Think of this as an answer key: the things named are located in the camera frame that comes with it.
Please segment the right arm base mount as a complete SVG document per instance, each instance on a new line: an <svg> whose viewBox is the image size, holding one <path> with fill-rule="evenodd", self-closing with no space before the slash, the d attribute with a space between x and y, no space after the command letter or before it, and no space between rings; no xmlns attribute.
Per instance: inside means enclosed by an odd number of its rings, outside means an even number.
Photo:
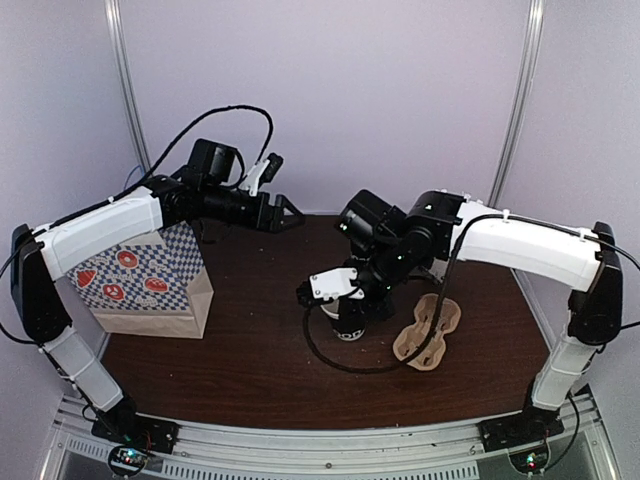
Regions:
<svg viewBox="0 0 640 480"><path fill-rule="evenodd" d="M481 421L478 428L485 452L542 442L565 431L558 409L537 408L530 400L521 412Z"/></svg>

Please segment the black paper coffee cup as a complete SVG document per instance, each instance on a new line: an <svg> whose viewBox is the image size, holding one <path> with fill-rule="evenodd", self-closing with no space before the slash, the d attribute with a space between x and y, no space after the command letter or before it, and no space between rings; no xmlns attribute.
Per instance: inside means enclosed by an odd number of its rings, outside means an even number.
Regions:
<svg viewBox="0 0 640 480"><path fill-rule="evenodd" d="M364 335L366 320L362 316L359 301L337 299L321 305L320 309L329 318L331 328L340 340L352 342Z"/></svg>

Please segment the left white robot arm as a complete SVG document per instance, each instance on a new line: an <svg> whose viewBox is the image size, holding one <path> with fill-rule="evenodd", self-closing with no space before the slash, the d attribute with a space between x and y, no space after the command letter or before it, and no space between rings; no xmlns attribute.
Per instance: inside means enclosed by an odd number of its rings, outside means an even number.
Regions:
<svg viewBox="0 0 640 480"><path fill-rule="evenodd" d="M143 421L129 410L121 387L73 327L55 283L111 247L182 221L206 218L268 233L303 225L304 214L286 196L271 197L260 189L273 180L282 157L269 154L232 186L227 181L241 159L234 147L199 139L174 174L151 175L131 192L82 213L38 230L23 224L12 233L4 268L26 344L42 349L89 404L106 413L106 429L123 444L143 436Z"/></svg>

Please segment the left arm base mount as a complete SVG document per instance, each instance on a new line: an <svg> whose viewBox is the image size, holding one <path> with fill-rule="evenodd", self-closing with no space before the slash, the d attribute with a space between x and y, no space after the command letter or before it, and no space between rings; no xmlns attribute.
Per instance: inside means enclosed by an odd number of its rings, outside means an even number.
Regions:
<svg viewBox="0 0 640 480"><path fill-rule="evenodd" d="M152 453L171 454L179 425L137 413L135 402L126 397L108 411L97 410L91 428L94 437Z"/></svg>

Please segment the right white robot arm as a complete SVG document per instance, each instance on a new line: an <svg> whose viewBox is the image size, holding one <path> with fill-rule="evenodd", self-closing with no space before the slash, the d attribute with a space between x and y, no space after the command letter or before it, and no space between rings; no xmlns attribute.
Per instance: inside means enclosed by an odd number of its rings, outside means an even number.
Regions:
<svg viewBox="0 0 640 480"><path fill-rule="evenodd" d="M533 379L526 409L513 419L519 440L535 440L599 347L622 329L623 274L610 227L570 228L511 215L445 191L423 193L409 212L360 190L335 224L351 243L338 270L338 312L331 324L342 340L359 339L367 321L390 311L390 292L409 273L436 263L450 275L459 261L523 270L571 289L568 322Z"/></svg>

